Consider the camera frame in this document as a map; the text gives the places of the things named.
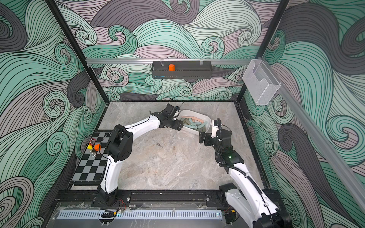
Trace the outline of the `white storage box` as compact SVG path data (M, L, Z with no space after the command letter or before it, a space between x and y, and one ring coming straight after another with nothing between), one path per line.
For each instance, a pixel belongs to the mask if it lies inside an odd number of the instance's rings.
M182 118L182 116L194 116L204 120L204 123L193 122L191 119ZM200 132L208 133L211 128L212 120L210 117L191 110L182 110L177 119L183 121L183 128L181 129L181 131L185 131L186 133L199 135Z

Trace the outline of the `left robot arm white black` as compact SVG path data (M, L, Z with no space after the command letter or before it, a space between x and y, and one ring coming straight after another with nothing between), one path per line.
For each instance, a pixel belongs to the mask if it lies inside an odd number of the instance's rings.
M107 164L103 179L98 186L98 193L103 200L112 205L118 191L118 177L123 161L132 153L133 142L138 137L158 128L172 128L180 131L183 122L162 113L152 113L148 118L127 126L116 125L106 145Z

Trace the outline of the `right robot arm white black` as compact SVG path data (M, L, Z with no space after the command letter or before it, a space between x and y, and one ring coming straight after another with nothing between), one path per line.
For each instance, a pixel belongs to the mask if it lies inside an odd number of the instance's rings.
M252 178L244 160L233 149L232 132L217 130L199 133L199 143L211 146L217 164L235 181L233 188L224 190L224 199L250 228L292 228L290 215L263 192Z

